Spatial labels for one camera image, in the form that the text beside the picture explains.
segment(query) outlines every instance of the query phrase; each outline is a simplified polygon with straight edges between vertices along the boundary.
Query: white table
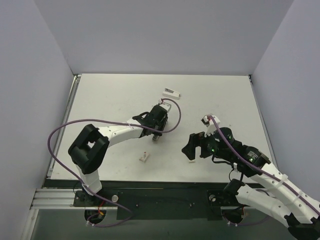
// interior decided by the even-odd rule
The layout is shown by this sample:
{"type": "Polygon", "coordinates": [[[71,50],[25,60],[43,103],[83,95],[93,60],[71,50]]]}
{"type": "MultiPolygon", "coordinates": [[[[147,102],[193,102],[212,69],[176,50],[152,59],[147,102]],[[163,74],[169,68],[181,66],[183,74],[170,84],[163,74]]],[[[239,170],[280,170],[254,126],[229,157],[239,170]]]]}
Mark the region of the white table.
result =
{"type": "MultiPolygon", "coordinates": [[[[189,135],[206,130],[200,119],[206,114],[216,115],[221,127],[232,129],[234,138],[254,146],[271,159],[270,150],[247,76],[215,75],[149,75],[149,74],[82,74],[69,113],[69,121],[77,119],[104,119],[125,122],[132,116],[150,111],[162,97],[165,88],[181,93],[177,100],[182,110],[179,127],[164,134],[157,143],[152,135],[130,139],[108,148],[99,168],[103,181],[153,182],[229,182],[231,167],[214,164],[211,157],[189,163],[181,152],[189,135]],[[146,163],[139,161],[143,152],[150,153],[146,163]]],[[[178,120],[173,104],[165,129],[171,129],[178,120]]],[[[77,173],[68,155],[68,148],[83,127],[90,122],[67,126],[61,139],[57,157],[77,173]]],[[[96,127],[102,123],[92,123],[96,127]]],[[[233,172],[232,177],[239,177],[233,172]]],[[[75,179],[55,163],[52,180],[75,179]]]]}

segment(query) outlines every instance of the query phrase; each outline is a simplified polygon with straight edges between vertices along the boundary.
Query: white wall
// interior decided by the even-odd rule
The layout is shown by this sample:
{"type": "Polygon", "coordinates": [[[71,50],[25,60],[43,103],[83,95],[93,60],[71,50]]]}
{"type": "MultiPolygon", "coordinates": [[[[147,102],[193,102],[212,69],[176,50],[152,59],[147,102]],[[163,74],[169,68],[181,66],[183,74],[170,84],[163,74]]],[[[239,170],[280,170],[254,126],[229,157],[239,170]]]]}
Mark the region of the white wall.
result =
{"type": "Polygon", "coordinates": [[[0,234],[20,239],[73,79],[32,0],[0,3],[0,234]]]}
{"type": "Polygon", "coordinates": [[[293,0],[35,0],[74,73],[252,74],[293,0]]]}
{"type": "Polygon", "coordinates": [[[320,200],[320,1],[295,0],[252,76],[280,170],[320,200]]]}

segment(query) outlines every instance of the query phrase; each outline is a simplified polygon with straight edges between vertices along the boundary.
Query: bolt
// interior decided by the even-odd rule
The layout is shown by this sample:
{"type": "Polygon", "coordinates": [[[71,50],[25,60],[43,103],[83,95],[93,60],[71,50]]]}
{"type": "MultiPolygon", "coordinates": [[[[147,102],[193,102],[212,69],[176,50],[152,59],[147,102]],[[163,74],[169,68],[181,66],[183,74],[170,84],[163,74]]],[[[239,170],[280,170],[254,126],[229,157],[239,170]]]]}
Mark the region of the bolt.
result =
{"type": "Polygon", "coordinates": [[[215,202],[216,200],[217,200],[217,199],[216,199],[216,196],[215,196],[215,195],[211,194],[211,195],[209,196],[209,201],[215,202]]]}
{"type": "Polygon", "coordinates": [[[119,200],[119,197],[117,195],[113,195],[111,197],[111,201],[114,202],[114,203],[118,202],[118,200],[119,200]]]}

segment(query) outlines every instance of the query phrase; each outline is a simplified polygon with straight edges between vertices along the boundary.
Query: purple cable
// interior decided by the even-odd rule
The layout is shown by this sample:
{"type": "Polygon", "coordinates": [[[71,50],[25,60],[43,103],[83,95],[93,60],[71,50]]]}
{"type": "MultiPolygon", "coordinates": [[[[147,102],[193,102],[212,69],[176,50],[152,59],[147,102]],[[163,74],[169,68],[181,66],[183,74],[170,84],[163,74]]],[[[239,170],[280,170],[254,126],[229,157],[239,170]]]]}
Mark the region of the purple cable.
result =
{"type": "MultiPolygon", "coordinates": [[[[273,176],[272,174],[256,167],[255,165],[251,164],[250,162],[246,161],[242,156],[240,156],[239,153],[237,153],[237,151],[231,146],[231,144],[228,142],[228,140],[226,139],[226,137],[224,136],[223,132],[221,131],[221,129],[219,128],[216,120],[212,117],[209,116],[208,117],[210,120],[213,121],[213,124],[216,128],[216,130],[218,131],[219,135],[221,136],[222,140],[225,142],[225,144],[229,147],[229,149],[240,159],[241,162],[243,162],[244,164],[246,164],[247,166],[249,166],[250,168],[256,170],[258,173],[263,173],[265,175],[267,175],[268,177],[280,182],[281,180],[279,178],[277,178],[276,176],[273,176]]],[[[283,183],[284,186],[286,186],[291,192],[294,193],[294,195],[298,196],[299,193],[294,190],[289,184],[287,184],[286,182],[283,183]]],[[[312,206],[307,200],[305,200],[302,196],[299,196],[299,198],[309,207],[311,208],[316,214],[318,214],[318,216],[320,216],[320,212],[314,207],[312,206]]]]}
{"type": "Polygon", "coordinates": [[[112,223],[112,224],[108,224],[108,225],[96,225],[94,224],[95,227],[99,227],[99,228],[106,228],[106,227],[113,227],[113,226],[117,226],[119,224],[122,224],[126,221],[128,221],[129,219],[131,219],[133,217],[133,212],[126,208],[125,206],[119,204],[119,203],[116,203],[116,202],[113,202],[103,196],[100,196],[98,194],[96,194],[95,192],[91,191],[90,188],[86,187],[85,186],[85,183],[84,181],[74,172],[72,171],[69,167],[67,167],[66,165],[64,165],[54,154],[52,148],[51,148],[51,138],[52,136],[60,129],[68,126],[68,125],[71,125],[71,124],[76,124],[76,123],[81,123],[81,122],[98,122],[98,123],[104,123],[104,124],[114,124],[114,125],[120,125],[120,126],[131,126],[131,127],[139,127],[139,128],[143,128],[143,129],[148,129],[148,130],[152,130],[153,132],[156,132],[156,133],[161,133],[161,134],[167,134],[167,133],[170,133],[172,132],[173,130],[175,130],[178,125],[180,124],[180,121],[181,121],[181,109],[178,105],[178,103],[176,103],[174,100],[170,99],[170,98],[162,98],[161,99],[162,101],[164,100],[167,100],[167,101],[171,101],[173,102],[176,107],[178,108],[178,111],[179,111],[179,119],[178,119],[178,122],[177,124],[170,130],[167,130],[167,131],[159,131],[159,130],[155,130],[155,129],[152,129],[151,127],[147,127],[147,126],[142,126],[142,125],[138,125],[138,124],[129,124],[129,123],[126,123],[126,122],[116,122],[116,121],[106,121],[106,120],[99,120],[99,119],[79,119],[79,120],[74,120],[74,121],[69,121],[69,122],[66,122],[64,124],[62,124],[61,126],[57,127],[56,129],[54,129],[50,134],[49,134],[49,137],[48,137],[48,140],[47,140],[47,147],[48,147],[48,150],[49,150],[49,153],[50,155],[53,157],[53,159],[58,163],[60,164],[63,168],[65,168],[69,173],[71,173],[73,176],[75,176],[81,184],[83,184],[83,187],[89,192],[91,193],[92,195],[96,196],[97,198],[103,200],[103,201],[106,201],[107,203],[110,203],[110,204],[113,204],[115,206],[118,206],[124,210],[126,210],[127,212],[131,213],[131,216],[127,217],[126,219],[123,219],[119,222],[116,222],[116,223],[112,223]]]}

